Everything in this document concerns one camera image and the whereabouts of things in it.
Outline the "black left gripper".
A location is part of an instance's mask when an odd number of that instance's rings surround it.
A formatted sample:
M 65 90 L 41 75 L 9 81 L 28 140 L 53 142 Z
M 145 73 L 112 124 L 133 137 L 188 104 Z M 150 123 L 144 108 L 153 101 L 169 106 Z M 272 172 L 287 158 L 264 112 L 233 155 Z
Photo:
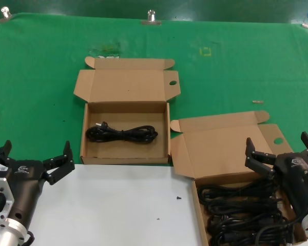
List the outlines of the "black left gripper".
M 14 198 L 8 218 L 29 228 L 45 180 L 54 185 L 75 169 L 73 152 L 70 142 L 66 141 L 62 155 L 41 162 L 10 160 L 11 149 L 10 140 L 0 147 L 0 165 L 8 168 L 0 171 L 0 178 L 6 178 Z

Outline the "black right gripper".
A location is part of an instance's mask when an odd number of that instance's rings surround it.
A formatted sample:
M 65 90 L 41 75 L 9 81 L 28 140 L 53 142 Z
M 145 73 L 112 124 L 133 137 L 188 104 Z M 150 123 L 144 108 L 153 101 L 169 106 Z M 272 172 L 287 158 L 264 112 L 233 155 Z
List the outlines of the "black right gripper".
M 267 179 L 275 175 L 299 220 L 308 214 L 308 134 L 305 131 L 301 133 L 301 141 L 306 147 L 301 153 L 277 157 L 256 151 L 250 137 L 246 139 L 245 149 L 245 166 Z

